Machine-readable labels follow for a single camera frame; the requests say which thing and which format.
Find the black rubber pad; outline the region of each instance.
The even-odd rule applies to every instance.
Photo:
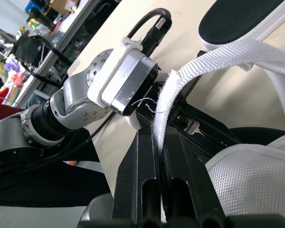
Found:
[[[227,44],[252,30],[284,0],[217,0],[199,25],[200,37]]]

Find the table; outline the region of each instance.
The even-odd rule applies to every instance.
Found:
[[[75,14],[70,15],[63,21],[58,30],[62,32],[63,35],[56,42],[56,45],[54,45],[58,51],[62,52],[65,49],[79,27],[91,13],[97,2],[98,0],[81,0]],[[58,56],[56,56],[52,51],[49,51],[47,56],[44,58],[40,69],[36,73],[41,76],[45,76],[57,59]],[[16,98],[15,103],[13,103],[12,107],[21,108],[22,104],[29,99],[29,97],[36,90],[40,83],[40,80],[36,79],[33,76],[30,76],[24,83],[23,88]]]
[[[69,75],[86,69],[103,50],[114,48],[150,10],[158,7],[171,12],[172,28],[151,55],[166,72],[178,70],[203,50],[198,27],[215,0],[122,0],[69,69]],[[133,39],[143,39],[156,19],[143,26]],[[265,40],[285,51],[285,23]],[[263,126],[285,130],[284,113],[270,79],[253,67],[245,72],[238,67],[204,75],[191,92],[188,103],[211,115],[228,127]],[[99,121],[88,126],[92,133]],[[94,139],[96,151],[111,192],[116,174],[136,131],[125,118],[113,120]]]

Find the beige table surface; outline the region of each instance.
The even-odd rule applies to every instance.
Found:
[[[69,75],[86,69],[103,50],[114,48],[147,12],[162,7],[171,12],[172,28],[151,55],[166,72],[178,70],[203,49],[198,27],[215,0],[122,0],[99,29]],[[133,39],[143,39],[156,19],[143,26]],[[265,40],[285,51],[285,23]],[[285,130],[285,117],[272,82],[258,67],[245,72],[238,67],[204,75],[188,98],[189,104],[228,127],[264,126]],[[100,122],[88,126],[92,133]],[[114,192],[116,174],[136,131],[124,118],[114,119],[94,139],[106,178]]]

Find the black bag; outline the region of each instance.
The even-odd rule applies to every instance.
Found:
[[[72,62],[68,60],[63,54],[61,54],[57,49],[52,47],[49,41],[47,41],[42,36],[32,36],[29,37],[28,34],[23,34],[15,43],[11,53],[16,57],[17,60],[23,65],[23,67],[30,72],[35,78],[40,81],[49,83],[56,87],[61,87],[60,84],[53,82],[45,77],[42,77],[33,71],[30,71],[29,68],[24,64],[25,62],[31,63],[34,67],[39,66],[41,60],[42,48],[44,47],[43,56],[45,57],[49,50],[53,51],[58,59],[65,63],[68,67],[72,65]]]

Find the white webbing strap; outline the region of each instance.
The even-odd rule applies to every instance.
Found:
[[[172,70],[159,95],[153,132],[159,149],[163,148],[166,124],[177,94],[199,75],[231,66],[249,71],[253,65],[264,68],[273,81],[285,113],[285,53],[256,40],[241,40],[210,51]]]

